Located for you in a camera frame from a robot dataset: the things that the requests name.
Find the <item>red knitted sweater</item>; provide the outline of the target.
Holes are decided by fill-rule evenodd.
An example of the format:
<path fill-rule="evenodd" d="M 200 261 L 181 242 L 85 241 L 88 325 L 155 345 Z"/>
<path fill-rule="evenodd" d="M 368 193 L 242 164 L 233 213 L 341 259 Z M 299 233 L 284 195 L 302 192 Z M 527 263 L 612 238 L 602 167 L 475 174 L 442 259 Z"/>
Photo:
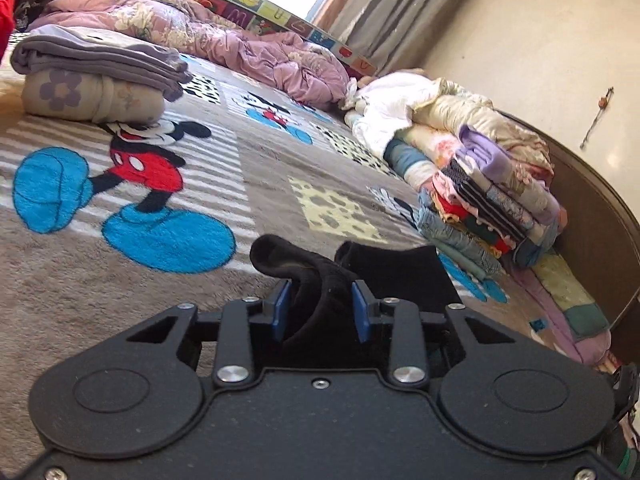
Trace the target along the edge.
<path fill-rule="evenodd" d="M 0 60 L 6 53 L 11 34 L 14 31 L 14 3 L 15 0 L 0 0 Z"/>

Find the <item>white puffy jacket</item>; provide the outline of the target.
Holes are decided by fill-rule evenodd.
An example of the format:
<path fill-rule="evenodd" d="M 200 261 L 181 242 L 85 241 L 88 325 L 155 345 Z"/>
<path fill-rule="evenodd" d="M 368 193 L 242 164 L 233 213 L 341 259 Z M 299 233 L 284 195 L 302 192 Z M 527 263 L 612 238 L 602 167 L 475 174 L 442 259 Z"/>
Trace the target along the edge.
<path fill-rule="evenodd" d="M 349 124 L 352 134 L 382 158 L 395 133 L 413 126 L 413 113 L 446 92 L 445 79 L 401 70 L 374 78 L 362 88 L 352 79 L 338 106 L 347 114 L 356 115 Z"/>

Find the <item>Mickey Mouse plush blanket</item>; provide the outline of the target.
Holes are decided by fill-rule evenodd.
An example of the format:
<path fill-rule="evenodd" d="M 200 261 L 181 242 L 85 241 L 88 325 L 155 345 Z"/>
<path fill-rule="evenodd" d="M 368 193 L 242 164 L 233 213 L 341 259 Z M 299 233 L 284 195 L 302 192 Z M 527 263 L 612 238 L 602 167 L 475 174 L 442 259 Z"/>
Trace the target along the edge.
<path fill-rule="evenodd" d="M 491 458 L 450 434 L 425 396 L 377 372 L 268 372 L 247 391 L 214 399 L 212 322 L 228 300 L 261 295 L 272 279 L 250 264 L 250 245 L 276 233 L 321 255 L 345 240 L 386 249 L 420 244 L 385 195 L 409 198 L 404 181 L 338 154 L 321 120 L 309 143 L 230 114 L 239 81 L 201 62 L 191 92 L 160 128 L 179 156 L 182 187 L 156 216 L 125 181 L 69 216 L 28 226 L 18 207 L 45 177 L 102 174 L 110 135 L 83 122 L 24 113 L 24 79 L 1 67 L 1 467 L 14 479 L 459 479 L 546 478 L 545 464 Z M 28 411 L 72 426 L 62 403 L 72 378 L 42 376 L 105 341 L 110 362 L 85 374 L 101 405 L 128 388 L 151 427 L 187 422 L 190 434 L 130 460 L 86 460 L 47 451 Z"/>

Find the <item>black fleece-lined garment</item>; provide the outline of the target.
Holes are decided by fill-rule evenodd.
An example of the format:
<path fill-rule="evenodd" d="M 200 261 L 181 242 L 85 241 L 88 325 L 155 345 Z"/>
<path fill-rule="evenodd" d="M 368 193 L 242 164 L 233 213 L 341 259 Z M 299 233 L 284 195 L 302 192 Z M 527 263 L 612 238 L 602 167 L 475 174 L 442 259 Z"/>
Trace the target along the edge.
<path fill-rule="evenodd" d="M 352 283 L 364 281 L 376 299 L 396 297 L 422 312 L 443 314 L 461 299 L 433 246 L 391 250 L 345 242 L 333 259 L 266 234 L 250 248 L 260 273 L 292 282 L 282 356 L 310 363 L 343 359 L 356 350 Z"/>

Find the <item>grey-brown window curtain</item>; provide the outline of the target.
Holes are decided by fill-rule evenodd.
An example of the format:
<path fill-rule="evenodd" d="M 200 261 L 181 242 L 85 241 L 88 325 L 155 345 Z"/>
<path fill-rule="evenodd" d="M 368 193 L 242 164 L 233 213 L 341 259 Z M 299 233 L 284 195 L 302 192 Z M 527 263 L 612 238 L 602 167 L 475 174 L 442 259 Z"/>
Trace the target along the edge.
<path fill-rule="evenodd" d="M 374 67 L 377 75 L 424 62 L 465 0 L 317 0 L 308 21 Z"/>

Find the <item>cream satin quilt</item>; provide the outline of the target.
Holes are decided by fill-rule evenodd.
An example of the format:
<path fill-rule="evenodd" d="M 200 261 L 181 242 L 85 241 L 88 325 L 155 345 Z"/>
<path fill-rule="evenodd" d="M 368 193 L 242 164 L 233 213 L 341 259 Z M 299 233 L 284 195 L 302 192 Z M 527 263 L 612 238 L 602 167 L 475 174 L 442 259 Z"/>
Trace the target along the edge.
<path fill-rule="evenodd" d="M 554 177 L 546 142 L 525 127 L 506 118 L 486 96 L 466 90 L 445 78 L 433 80 L 428 92 L 411 105 L 414 122 L 459 135 L 464 125 L 501 146 L 532 175 L 545 184 Z"/>

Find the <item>colourful alphabet foam mat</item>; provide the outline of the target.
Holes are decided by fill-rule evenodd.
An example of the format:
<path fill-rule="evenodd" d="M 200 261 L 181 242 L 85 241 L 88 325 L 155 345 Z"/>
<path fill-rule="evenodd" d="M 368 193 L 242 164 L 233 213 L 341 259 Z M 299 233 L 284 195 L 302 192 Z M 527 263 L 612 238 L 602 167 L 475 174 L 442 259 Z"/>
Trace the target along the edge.
<path fill-rule="evenodd" d="M 355 48 L 269 0 L 73 0 L 70 10 L 110 11 L 116 29 L 183 52 L 191 50 L 204 24 L 243 29 L 254 36 L 291 34 L 314 49 L 331 52 L 354 77 L 378 71 Z"/>

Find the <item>folded grey purple blanket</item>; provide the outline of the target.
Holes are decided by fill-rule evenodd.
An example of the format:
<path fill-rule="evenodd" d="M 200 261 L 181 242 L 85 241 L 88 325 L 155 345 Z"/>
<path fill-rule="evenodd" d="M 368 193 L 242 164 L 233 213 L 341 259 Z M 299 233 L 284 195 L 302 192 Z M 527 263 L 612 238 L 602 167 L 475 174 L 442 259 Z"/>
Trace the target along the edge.
<path fill-rule="evenodd" d="M 17 41 L 10 63 L 22 75 L 66 70 L 109 76 L 158 90 L 169 102 L 180 99 L 192 80 L 176 49 L 85 26 L 40 26 Z"/>

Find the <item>pink crumpled quilt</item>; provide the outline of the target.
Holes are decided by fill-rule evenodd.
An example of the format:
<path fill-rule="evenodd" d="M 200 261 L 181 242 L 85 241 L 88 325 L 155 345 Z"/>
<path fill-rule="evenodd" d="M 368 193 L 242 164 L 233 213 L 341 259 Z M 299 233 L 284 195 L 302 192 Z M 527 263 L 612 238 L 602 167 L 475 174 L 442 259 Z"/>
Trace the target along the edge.
<path fill-rule="evenodd" d="M 258 36 L 194 0 L 52 0 L 43 25 L 111 29 L 250 76 L 298 102 L 330 107 L 344 99 L 349 76 L 327 48 L 295 32 Z"/>

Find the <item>dark wooden bed headboard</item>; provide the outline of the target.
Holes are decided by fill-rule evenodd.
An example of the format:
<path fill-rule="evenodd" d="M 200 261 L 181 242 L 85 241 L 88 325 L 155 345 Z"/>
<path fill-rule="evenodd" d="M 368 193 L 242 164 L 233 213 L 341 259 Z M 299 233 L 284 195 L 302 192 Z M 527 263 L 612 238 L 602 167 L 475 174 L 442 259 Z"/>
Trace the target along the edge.
<path fill-rule="evenodd" d="M 537 133 L 554 166 L 551 193 L 568 212 L 556 250 L 610 323 L 612 351 L 639 362 L 639 222 L 612 185 L 582 156 L 516 116 L 505 118 Z"/>

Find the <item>beige flower-print folded bedding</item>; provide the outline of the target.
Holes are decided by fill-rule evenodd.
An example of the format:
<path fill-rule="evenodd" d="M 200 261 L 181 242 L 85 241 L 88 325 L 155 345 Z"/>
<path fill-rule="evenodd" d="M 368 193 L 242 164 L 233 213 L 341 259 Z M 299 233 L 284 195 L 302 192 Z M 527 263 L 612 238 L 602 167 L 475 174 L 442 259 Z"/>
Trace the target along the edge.
<path fill-rule="evenodd" d="M 28 114 L 95 124 L 150 124 L 165 111 L 165 99 L 158 90 L 70 70 L 42 70 L 27 75 L 22 101 Z"/>

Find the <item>small hanging wall ornament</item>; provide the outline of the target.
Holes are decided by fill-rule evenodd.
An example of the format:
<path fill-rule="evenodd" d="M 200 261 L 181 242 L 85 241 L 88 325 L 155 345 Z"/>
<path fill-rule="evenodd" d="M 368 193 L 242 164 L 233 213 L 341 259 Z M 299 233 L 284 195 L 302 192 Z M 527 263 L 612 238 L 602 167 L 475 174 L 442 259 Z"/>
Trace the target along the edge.
<path fill-rule="evenodd" d="M 589 142 L 590 136 L 592 135 L 593 130 L 597 127 L 597 124 L 598 122 L 600 122 L 605 111 L 608 109 L 608 104 L 610 104 L 612 97 L 614 96 L 614 93 L 615 93 L 615 89 L 613 87 L 610 87 L 608 88 L 608 90 L 606 90 L 605 95 L 600 97 L 600 100 L 598 102 L 597 115 L 594 116 L 591 125 L 589 126 L 584 137 L 582 138 L 582 142 L 580 142 L 579 144 L 579 149 L 581 151 L 585 151 L 587 144 Z"/>

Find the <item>stack of folded clothes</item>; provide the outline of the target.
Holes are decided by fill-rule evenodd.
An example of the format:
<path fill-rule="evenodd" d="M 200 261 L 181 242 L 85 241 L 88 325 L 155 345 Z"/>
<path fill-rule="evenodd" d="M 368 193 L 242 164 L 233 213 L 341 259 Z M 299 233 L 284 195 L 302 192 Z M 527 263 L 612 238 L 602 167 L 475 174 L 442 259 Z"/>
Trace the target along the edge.
<path fill-rule="evenodd" d="M 494 258 L 533 266 L 567 225 L 567 212 L 532 170 L 467 125 L 457 134 L 417 126 L 408 142 L 435 165 L 431 208 Z"/>

